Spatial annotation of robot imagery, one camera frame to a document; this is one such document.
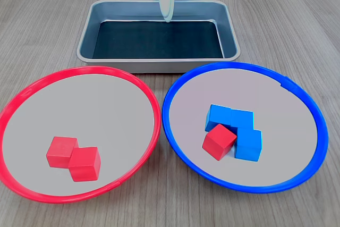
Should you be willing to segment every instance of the wood grain surface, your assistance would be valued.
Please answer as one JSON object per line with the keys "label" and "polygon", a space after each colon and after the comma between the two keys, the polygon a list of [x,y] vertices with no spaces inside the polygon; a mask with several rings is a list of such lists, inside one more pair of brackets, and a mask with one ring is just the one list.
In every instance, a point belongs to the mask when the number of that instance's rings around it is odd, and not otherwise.
{"label": "wood grain surface", "polygon": [[[83,65],[76,55],[97,0],[0,0],[0,109],[27,85]],[[231,12],[240,62],[289,76],[319,105],[329,132],[320,170],[292,190],[251,195],[189,169],[162,131],[129,181],[75,204],[36,203],[0,183],[1,227],[340,226],[340,0],[220,0]],[[178,75],[138,75],[162,104]]]}

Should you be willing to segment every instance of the blue block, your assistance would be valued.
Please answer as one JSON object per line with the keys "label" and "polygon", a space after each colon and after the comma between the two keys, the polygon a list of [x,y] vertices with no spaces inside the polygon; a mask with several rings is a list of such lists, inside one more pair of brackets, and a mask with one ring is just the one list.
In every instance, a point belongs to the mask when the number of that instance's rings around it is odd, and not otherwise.
{"label": "blue block", "polygon": [[260,130],[238,128],[235,158],[257,162],[262,152],[262,132]]}
{"label": "blue block", "polygon": [[218,124],[222,124],[224,127],[230,128],[231,112],[231,108],[211,105],[207,114],[205,131],[209,132]]}
{"label": "blue block", "polygon": [[254,129],[254,113],[232,109],[230,131],[237,134],[238,128]]}

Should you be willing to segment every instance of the red block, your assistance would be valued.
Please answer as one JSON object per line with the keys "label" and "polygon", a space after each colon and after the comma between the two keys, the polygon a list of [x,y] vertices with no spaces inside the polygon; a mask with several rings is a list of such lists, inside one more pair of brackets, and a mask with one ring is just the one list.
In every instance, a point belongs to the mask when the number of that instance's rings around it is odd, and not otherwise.
{"label": "red block", "polygon": [[202,148],[219,161],[232,149],[236,138],[234,133],[219,124],[206,135]]}
{"label": "red block", "polygon": [[46,154],[49,166],[68,168],[72,151],[76,147],[77,138],[54,137]]}
{"label": "red block", "polygon": [[100,165],[97,147],[75,148],[69,162],[69,170],[74,182],[96,181]]}

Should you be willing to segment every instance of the tray rim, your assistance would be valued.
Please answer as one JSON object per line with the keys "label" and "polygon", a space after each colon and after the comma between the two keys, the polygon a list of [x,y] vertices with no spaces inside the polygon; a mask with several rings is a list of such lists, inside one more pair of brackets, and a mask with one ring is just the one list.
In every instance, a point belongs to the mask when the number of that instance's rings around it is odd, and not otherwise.
{"label": "tray rim", "polygon": [[[214,70],[220,70],[220,69],[243,69],[243,70],[249,70],[256,73],[260,73],[263,75],[266,75],[268,77],[271,77],[272,79],[278,81],[281,83],[281,86],[291,93],[293,93],[296,97],[298,97],[309,109],[311,114],[313,115],[314,121],[316,123],[317,127],[317,147],[314,152],[314,155],[309,162],[309,164],[296,176],[293,178],[286,180],[285,182],[275,184],[272,186],[242,186],[239,184],[234,184],[230,182],[226,182],[222,179],[216,178],[209,173],[203,171],[201,168],[193,164],[186,155],[181,151],[180,147],[178,146],[172,131],[171,126],[169,122],[169,110],[171,106],[171,102],[176,95],[177,91],[189,80],[192,78]],[[176,152],[179,158],[191,169],[193,169],[195,172],[197,172],[202,177],[210,180],[213,183],[216,183],[222,187],[229,188],[236,191],[241,192],[248,192],[252,194],[269,194],[273,192],[281,192],[285,190],[290,190],[296,186],[301,185],[302,183],[309,180],[322,166],[327,150],[328,150],[328,130],[327,130],[327,124],[326,121],[321,113],[321,110],[317,106],[317,104],[314,102],[314,100],[307,94],[306,91],[304,91],[299,85],[297,85],[294,81],[292,81],[290,78],[283,76],[282,74],[279,74],[273,70],[249,64],[249,63],[241,63],[241,62],[224,62],[224,63],[211,63],[207,65],[200,66],[198,68],[195,68],[184,75],[182,75],[180,78],[178,78],[174,84],[170,87],[168,93],[166,94],[163,102],[163,108],[162,108],[162,123],[163,123],[163,129],[165,132],[165,135],[173,148],[173,150]]]}
{"label": "tray rim", "polygon": [[175,0],[175,3],[177,2],[186,2],[186,3],[216,3],[219,4],[221,6],[223,6],[225,8],[226,14],[228,16],[228,20],[229,20],[229,24],[230,24],[230,29],[233,35],[233,39],[234,39],[234,43],[235,43],[235,48],[236,48],[236,53],[233,57],[231,58],[172,58],[172,59],[147,59],[147,58],[132,58],[132,59],[126,59],[126,58],[109,58],[109,59],[103,59],[103,58],[85,58],[81,55],[80,53],[80,49],[82,47],[83,44],[83,40],[85,37],[85,33],[87,31],[87,27],[90,21],[90,17],[92,15],[93,9],[96,5],[104,3],[104,2],[127,2],[127,3],[159,3],[158,0],[99,0],[96,1],[94,3],[91,4],[87,18],[86,18],[86,22],[85,25],[83,27],[82,30],[82,34],[76,49],[76,55],[77,58],[85,63],[91,64],[91,63],[107,63],[107,64],[114,64],[114,63],[183,63],[183,62],[187,62],[187,63],[199,63],[199,62],[229,62],[229,61],[233,61],[235,59],[237,59],[240,54],[240,46],[239,46],[239,42],[236,38],[236,34],[235,34],[235,30],[232,24],[232,20],[231,20],[231,16],[229,13],[229,9],[226,6],[226,4],[224,4],[221,1],[217,1],[217,0]]}
{"label": "tray rim", "polygon": [[[103,75],[109,75],[113,77],[122,78],[136,85],[148,97],[151,103],[152,110],[154,112],[154,131],[152,133],[150,143],[146,151],[141,156],[141,158],[138,160],[138,162],[135,164],[135,166],[131,168],[123,176],[121,176],[117,180],[101,188],[98,188],[90,192],[85,192],[82,194],[70,195],[70,196],[52,196],[52,195],[40,194],[38,192],[32,191],[24,187],[23,185],[18,183],[14,177],[12,177],[11,173],[7,169],[7,166],[5,164],[4,157],[3,157],[3,146],[2,146],[3,137],[4,137],[4,133],[5,133],[9,120],[11,119],[15,111],[21,106],[21,104],[23,104],[28,98],[30,98],[36,92],[60,80],[73,77],[73,76],[86,75],[86,74],[103,74]],[[116,68],[112,68],[112,67],[107,67],[107,66],[80,66],[80,67],[65,69],[65,70],[52,73],[28,85],[26,88],[24,88],[4,107],[4,109],[0,113],[0,180],[10,190],[14,191],[16,194],[26,199],[31,199],[31,200],[42,202],[42,203],[51,203],[51,204],[73,203],[73,202],[83,201],[83,200],[87,200],[93,197],[97,197],[101,194],[104,194],[120,186],[123,182],[127,181],[131,176],[133,176],[139,170],[139,168],[141,168],[144,165],[144,163],[150,157],[150,155],[152,154],[152,152],[154,151],[157,145],[159,135],[160,135],[161,124],[162,124],[161,111],[160,111],[160,106],[159,106],[159,103],[158,103],[158,100],[155,94],[142,80],[140,80],[138,77],[128,72],[125,72],[125,71],[122,71]]]}

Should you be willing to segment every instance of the toy block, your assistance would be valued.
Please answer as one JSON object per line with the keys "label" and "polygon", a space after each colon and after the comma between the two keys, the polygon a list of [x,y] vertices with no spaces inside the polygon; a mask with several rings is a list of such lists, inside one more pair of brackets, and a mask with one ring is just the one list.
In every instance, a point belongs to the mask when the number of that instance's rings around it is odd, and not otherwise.
{"label": "toy block", "polygon": [[46,154],[49,166],[68,168],[73,149],[77,147],[77,138],[54,137]]}
{"label": "toy block", "polygon": [[229,130],[234,134],[237,134],[238,128],[254,129],[254,113],[250,111],[232,109]]}
{"label": "toy block", "polygon": [[230,151],[235,141],[236,135],[218,124],[206,135],[202,148],[219,161]]}
{"label": "toy block", "polygon": [[209,132],[218,124],[222,124],[224,127],[230,128],[231,112],[231,108],[211,105],[207,114],[205,131]]}
{"label": "toy block", "polygon": [[96,181],[100,165],[97,147],[75,148],[69,162],[69,170],[74,182]]}
{"label": "toy block", "polygon": [[262,152],[262,132],[239,128],[235,146],[235,158],[257,162]]}

